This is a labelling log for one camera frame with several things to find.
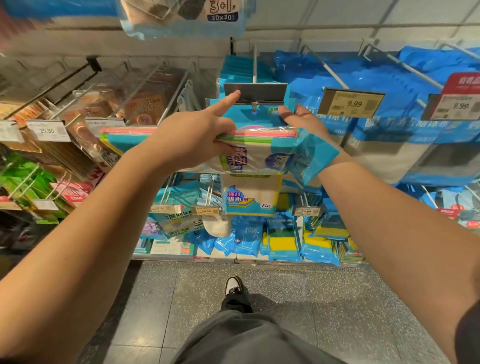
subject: white cotton pad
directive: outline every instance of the white cotton pad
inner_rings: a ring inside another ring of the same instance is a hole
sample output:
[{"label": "white cotton pad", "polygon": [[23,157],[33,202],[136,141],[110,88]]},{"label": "white cotton pad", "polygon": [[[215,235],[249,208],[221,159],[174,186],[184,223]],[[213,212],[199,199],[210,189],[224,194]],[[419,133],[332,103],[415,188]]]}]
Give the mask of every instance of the white cotton pad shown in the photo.
[{"label": "white cotton pad", "polygon": [[202,216],[207,232],[217,238],[227,238],[232,230],[233,216]]}]

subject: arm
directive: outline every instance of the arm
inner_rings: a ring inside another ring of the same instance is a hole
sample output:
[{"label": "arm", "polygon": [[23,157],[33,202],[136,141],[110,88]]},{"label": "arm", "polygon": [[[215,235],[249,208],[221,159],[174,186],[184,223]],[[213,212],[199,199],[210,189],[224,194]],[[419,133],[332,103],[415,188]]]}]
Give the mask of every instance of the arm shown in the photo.
[{"label": "arm", "polygon": [[167,176],[231,152],[215,138],[235,129],[220,116],[238,97],[165,119],[0,281],[0,358],[74,362],[110,309]]},{"label": "arm", "polygon": [[[285,121],[335,143],[304,108]],[[480,297],[480,238],[384,183],[344,151],[318,175],[355,243],[451,362],[461,317]]]}]

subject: forearm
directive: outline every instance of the forearm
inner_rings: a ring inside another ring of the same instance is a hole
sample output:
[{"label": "forearm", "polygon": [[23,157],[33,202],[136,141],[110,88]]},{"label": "forearm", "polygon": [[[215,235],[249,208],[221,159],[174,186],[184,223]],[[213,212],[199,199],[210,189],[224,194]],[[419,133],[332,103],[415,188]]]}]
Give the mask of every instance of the forearm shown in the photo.
[{"label": "forearm", "polygon": [[319,178],[369,263],[455,362],[456,326],[479,299],[480,239],[356,162]]},{"label": "forearm", "polygon": [[126,153],[88,199],[0,282],[0,296],[9,298],[0,310],[0,357],[65,363],[91,338],[170,173],[161,163],[145,165],[147,157],[139,147]]}]

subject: sneaker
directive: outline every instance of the sneaker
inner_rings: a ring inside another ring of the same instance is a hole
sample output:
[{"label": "sneaker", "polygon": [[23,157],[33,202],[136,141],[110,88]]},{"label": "sneaker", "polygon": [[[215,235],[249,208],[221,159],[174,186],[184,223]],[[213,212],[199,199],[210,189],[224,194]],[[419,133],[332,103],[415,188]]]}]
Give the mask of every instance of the sneaker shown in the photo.
[{"label": "sneaker", "polygon": [[233,276],[227,279],[225,284],[225,296],[230,293],[241,293],[243,291],[243,284],[238,276]]}]

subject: pant leg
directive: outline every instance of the pant leg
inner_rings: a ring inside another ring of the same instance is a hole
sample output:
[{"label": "pant leg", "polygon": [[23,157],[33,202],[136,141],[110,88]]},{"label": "pant leg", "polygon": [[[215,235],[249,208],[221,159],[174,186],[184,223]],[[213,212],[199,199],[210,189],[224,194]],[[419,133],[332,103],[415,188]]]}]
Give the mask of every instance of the pant leg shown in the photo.
[{"label": "pant leg", "polygon": [[222,301],[222,308],[220,311],[226,310],[235,310],[243,314],[253,313],[248,294],[245,292],[229,293]]}]

